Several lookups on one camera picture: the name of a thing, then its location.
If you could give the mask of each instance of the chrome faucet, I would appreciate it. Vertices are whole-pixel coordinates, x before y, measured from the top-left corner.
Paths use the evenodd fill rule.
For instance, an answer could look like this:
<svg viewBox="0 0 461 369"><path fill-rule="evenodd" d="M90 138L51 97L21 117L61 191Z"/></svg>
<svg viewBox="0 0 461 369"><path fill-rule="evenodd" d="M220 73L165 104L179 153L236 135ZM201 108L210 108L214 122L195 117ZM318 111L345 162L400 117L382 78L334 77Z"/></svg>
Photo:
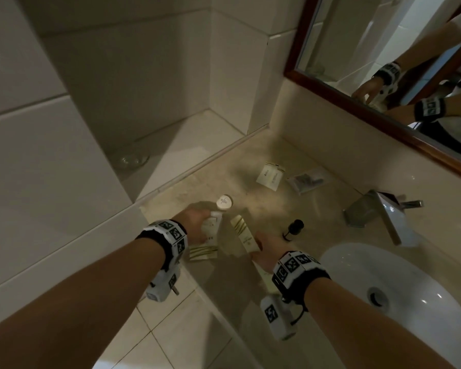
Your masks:
<svg viewBox="0 0 461 369"><path fill-rule="evenodd" d="M423 201L399 203L392 194L370 190L343 213L347 225L354 228L364 228L375 217L381 216L396 246L415 247L420 237L408 226L404 210L419 207L423 207Z"/></svg>

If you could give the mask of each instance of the plastic packet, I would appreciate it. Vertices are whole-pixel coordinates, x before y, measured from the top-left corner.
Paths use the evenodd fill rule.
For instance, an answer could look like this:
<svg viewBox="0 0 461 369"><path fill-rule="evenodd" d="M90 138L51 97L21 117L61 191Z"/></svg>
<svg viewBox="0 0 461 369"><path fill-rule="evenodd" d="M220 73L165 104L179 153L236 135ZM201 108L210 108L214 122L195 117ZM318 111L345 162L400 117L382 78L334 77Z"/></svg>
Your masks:
<svg viewBox="0 0 461 369"><path fill-rule="evenodd" d="M323 167L316 167L287 179L287 182L299 195L323 186L330 181L331 175Z"/></svg>

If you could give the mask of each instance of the marble countertop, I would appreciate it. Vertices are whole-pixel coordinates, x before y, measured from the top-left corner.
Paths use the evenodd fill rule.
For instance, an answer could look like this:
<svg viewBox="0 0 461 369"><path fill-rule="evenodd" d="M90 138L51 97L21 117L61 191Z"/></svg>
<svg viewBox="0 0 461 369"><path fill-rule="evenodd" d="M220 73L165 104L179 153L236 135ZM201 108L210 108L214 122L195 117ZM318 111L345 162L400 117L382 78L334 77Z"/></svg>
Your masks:
<svg viewBox="0 0 461 369"><path fill-rule="evenodd" d="M285 168L276 192L256 183L268 161ZM299 196L285 181L318 166L304 152L265 129L141 206L152 222L172 217L190 203L216 210L215 202L221 195L232 198L234 205L225 213L218 234L218 258L191 262L186 256L183 262L215 315L256 364L266 369L344 366L307 314L289 341L277 342L272 337L259 308L266 294L263 283L229 222L237 214L244 217L252 233L261 230L276 235L301 219L305 228L294 244L316 258L345 242L384 248L430 274L461 304L461 266L430 243L415 249L396 248L381 220L365 229L345 225L342 210L360 197L352 187L333 177L329 184Z"/></svg>

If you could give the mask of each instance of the floor tile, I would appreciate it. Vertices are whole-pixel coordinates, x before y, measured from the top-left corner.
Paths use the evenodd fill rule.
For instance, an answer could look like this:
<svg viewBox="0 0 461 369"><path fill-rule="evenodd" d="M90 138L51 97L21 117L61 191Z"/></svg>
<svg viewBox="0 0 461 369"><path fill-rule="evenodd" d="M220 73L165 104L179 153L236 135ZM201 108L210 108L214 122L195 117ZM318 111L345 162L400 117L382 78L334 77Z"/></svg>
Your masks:
<svg viewBox="0 0 461 369"><path fill-rule="evenodd" d="M111 369L135 347L150 330L137 309L105 349L93 369Z"/></svg>
<svg viewBox="0 0 461 369"><path fill-rule="evenodd" d="M230 341L208 369L253 369L254 365L235 341Z"/></svg>
<svg viewBox="0 0 461 369"><path fill-rule="evenodd" d="M188 278L183 270L181 270L181 277L175 286L179 291L179 295L170 293L163 303L145 298L138 304L138 310L150 329L154 329L196 288L194 282Z"/></svg>
<svg viewBox="0 0 461 369"><path fill-rule="evenodd" d="M192 292L154 330L155 339L174 369L205 369L231 339Z"/></svg>
<svg viewBox="0 0 461 369"><path fill-rule="evenodd" d="M172 369L152 334L133 348L114 369Z"/></svg>

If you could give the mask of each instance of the white sink basin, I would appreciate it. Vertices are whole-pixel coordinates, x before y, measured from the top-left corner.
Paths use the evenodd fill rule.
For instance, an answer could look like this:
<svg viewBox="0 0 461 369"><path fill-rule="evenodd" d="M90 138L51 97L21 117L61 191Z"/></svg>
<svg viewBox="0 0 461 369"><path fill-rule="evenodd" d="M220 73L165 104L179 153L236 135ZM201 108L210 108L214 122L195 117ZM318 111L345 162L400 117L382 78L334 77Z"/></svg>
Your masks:
<svg viewBox="0 0 461 369"><path fill-rule="evenodd" d="M461 306L429 275L399 256L363 243L335 246L320 262L334 281L461 369Z"/></svg>

